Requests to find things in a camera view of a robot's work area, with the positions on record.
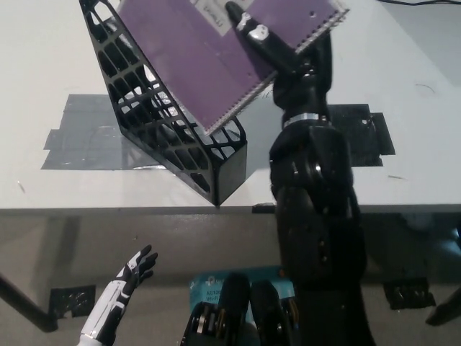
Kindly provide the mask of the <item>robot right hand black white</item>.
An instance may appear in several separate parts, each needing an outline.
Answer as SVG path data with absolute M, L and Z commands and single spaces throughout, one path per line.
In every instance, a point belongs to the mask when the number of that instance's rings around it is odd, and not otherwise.
M 313 29 L 295 47 L 234 1 L 225 4 L 239 37 L 275 72 L 273 100 L 284 110 L 282 125 L 296 121 L 331 122 L 326 95 L 332 82 L 331 28 L 344 13 L 327 1 L 315 1 L 301 22 Z

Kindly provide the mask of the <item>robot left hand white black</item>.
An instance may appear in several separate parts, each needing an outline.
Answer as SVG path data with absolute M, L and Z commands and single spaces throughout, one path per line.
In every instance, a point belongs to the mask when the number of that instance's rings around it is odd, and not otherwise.
M 149 244 L 129 259 L 94 304 L 80 332 L 79 346 L 113 345 L 117 328 L 135 289 L 153 275 L 158 254 Z

